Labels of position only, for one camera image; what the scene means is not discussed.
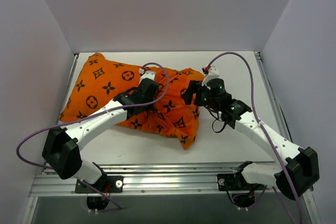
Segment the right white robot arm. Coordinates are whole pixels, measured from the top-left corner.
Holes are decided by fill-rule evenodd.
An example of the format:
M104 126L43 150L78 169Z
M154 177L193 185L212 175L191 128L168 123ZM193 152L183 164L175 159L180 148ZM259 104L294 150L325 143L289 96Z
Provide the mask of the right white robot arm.
M257 144L274 164L246 161L236 169L233 182L244 189L250 184L276 187L288 199L302 196L320 178L318 154L311 147L292 143L267 124L257 121L253 110L232 98L224 81L214 78L202 84L191 80L182 99L187 105L202 106L216 113L220 120Z

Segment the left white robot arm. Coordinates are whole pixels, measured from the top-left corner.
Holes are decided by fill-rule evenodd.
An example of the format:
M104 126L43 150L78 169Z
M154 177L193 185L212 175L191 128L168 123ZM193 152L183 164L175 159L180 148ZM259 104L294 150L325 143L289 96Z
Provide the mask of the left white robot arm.
M111 181L97 164L81 158L81 150L110 127L150 110L158 89L158 83L144 78L138 87L119 93L92 115L49 130L42 157L61 179L75 177L92 191L102 191Z

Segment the orange patterned pillowcase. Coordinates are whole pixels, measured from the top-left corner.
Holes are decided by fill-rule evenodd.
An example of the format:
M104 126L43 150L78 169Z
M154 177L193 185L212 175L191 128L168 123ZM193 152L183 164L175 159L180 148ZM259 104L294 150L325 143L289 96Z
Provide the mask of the orange patterned pillowcase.
M183 94L190 81L203 81L204 76L192 69L174 70L146 67L155 73L159 85L156 94L148 100L159 101L144 108L131 108L137 115L129 117L119 125L135 130L176 137L186 150L196 140L200 109L194 104L187 105ZM122 104L145 103L139 88L140 66L111 61L96 52L88 57L75 81L70 97L61 112L61 122L83 119L97 112L110 100Z

